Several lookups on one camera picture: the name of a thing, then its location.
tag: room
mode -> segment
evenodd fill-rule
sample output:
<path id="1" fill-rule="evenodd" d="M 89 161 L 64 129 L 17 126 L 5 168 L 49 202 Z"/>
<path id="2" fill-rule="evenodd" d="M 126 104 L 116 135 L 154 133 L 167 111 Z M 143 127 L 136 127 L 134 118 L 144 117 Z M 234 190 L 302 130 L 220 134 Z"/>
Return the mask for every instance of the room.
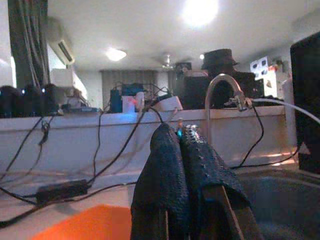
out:
<path id="1" fill-rule="evenodd" d="M 319 0 L 2 0 L 0 30 L 0 239 L 320 239 Z"/>

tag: curtain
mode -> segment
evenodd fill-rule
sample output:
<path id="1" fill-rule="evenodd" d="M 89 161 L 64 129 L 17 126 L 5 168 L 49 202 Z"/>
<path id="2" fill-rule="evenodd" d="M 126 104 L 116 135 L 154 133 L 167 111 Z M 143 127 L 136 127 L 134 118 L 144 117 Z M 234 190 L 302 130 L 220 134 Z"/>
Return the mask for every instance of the curtain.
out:
<path id="1" fill-rule="evenodd" d="M 18 88 L 50 82 L 46 28 L 48 0 L 8 0 L 10 41 Z"/>
<path id="2" fill-rule="evenodd" d="M 105 108 L 110 100 L 110 90 L 121 84 L 144 84 L 144 88 L 150 94 L 157 91 L 152 85 L 156 85 L 157 72 L 153 70 L 103 70 L 102 73 L 102 95 L 103 107 Z"/>

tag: sink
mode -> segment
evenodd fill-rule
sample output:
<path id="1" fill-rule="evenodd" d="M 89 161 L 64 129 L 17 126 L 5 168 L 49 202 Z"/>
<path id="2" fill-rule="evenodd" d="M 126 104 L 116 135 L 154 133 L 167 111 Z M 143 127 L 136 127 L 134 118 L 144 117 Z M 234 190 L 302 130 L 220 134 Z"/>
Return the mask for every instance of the sink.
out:
<path id="1" fill-rule="evenodd" d="M 265 240 L 320 240 L 320 179 L 289 170 L 238 177 Z"/>

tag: ceiling fan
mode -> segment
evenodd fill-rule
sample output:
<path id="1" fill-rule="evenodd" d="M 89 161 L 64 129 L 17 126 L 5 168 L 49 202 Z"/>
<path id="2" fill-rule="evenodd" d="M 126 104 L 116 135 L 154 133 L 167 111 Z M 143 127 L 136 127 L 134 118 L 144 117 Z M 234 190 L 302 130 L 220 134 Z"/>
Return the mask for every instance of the ceiling fan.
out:
<path id="1" fill-rule="evenodd" d="M 192 59 L 192 57 L 186 57 L 175 61 L 174 63 L 170 54 L 165 54 L 163 57 L 154 58 L 154 60 L 161 64 L 161 69 L 165 71 L 173 70 L 176 67 L 176 64 L 190 62 Z"/>

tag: blue light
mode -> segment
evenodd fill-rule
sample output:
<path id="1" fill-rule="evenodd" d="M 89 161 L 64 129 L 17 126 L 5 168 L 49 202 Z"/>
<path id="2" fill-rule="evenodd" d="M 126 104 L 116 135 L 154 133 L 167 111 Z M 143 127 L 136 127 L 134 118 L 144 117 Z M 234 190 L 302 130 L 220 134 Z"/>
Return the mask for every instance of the blue light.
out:
<path id="1" fill-rule="evenodd" d="M 181 139 L 182 138 L 182 129 L 181 128 L 178 129 L 176 134 L 178 135 L 178 138 Z"/>

